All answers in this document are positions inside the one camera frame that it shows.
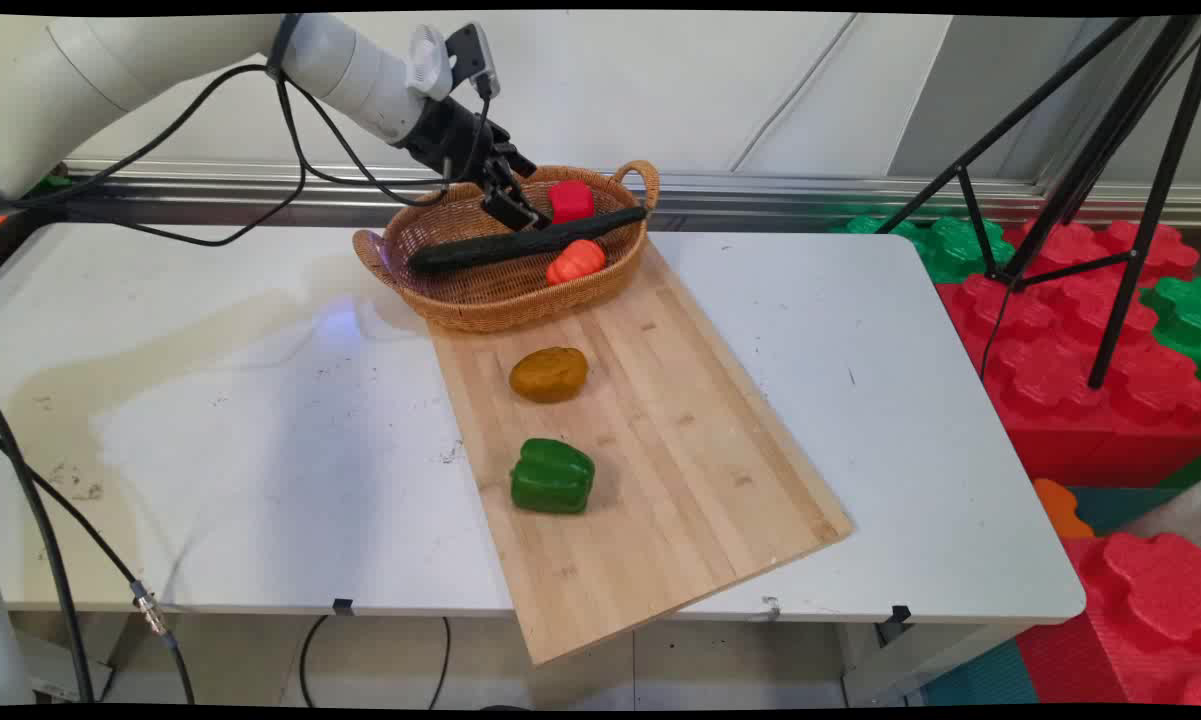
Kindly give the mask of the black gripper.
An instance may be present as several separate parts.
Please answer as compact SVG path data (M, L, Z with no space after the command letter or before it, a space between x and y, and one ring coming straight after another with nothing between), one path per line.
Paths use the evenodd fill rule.
M540 232L552 223L551 215L528 200L521 182L537 166L509 140L498 122L449 97L423 102L420 119L398 146L443 184L480 184L480 209L509 232ZM489 163L496 163L496 172L489 172Z

